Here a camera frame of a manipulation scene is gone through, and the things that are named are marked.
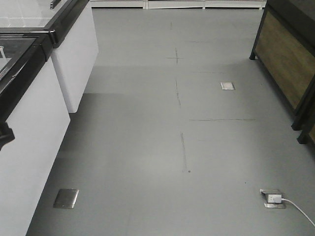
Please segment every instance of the wooden cabinet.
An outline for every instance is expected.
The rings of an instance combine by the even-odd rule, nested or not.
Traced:
[[[313,0],[269,0],[250,59],[257,57],[268,70],[294,115],[292,128],[307,128],[315,141],[314,31]]]

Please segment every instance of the white baseboard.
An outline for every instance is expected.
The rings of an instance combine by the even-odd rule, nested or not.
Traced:
[[[91,0],[92,7],[142,7],[145,0]]]
[[[228,7],[259,8],[265,0],[91,0],[92,7],[141,7],[143,9]]]

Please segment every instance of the glass display case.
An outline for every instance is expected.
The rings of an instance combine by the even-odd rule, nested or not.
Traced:
[[[0,34],[18,33],[49,35],[65,103],[76,112],[98,54],[89,0],[0,0]]]
[[[44,57],[40,55],[41,44],[47,49],[46,52],[42,51]],[[14,133],[6,120],[38,72],[33,63],[38,63],[37,67],[41,68],[46,58],[49,58],[49,46],[52,48],[46,36],[0,36],[0,150],[14,140]],[[25,70],[33,71],[33,76],[27,76]]]
[[[47,33],[58,47],[89,0],[1,0],[0,33]]]
[[[48,35],[0,35],[0,235],[24,236],[70,118]]]

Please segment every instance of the black countertop edge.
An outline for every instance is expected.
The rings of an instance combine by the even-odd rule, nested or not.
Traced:
[[[46,35],[39,35],[0,83],[8,83],[0,94],[0,122],[5,122],[24,93],[27,91],[52,51],[52,44]]]

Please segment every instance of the power plug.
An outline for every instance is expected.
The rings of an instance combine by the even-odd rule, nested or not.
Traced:
[[[283,194],[279,189],[261,189],[260,193],[266,208],[285,208]]]
[[[282,194],[266,194],[267,203],[281,203]]]

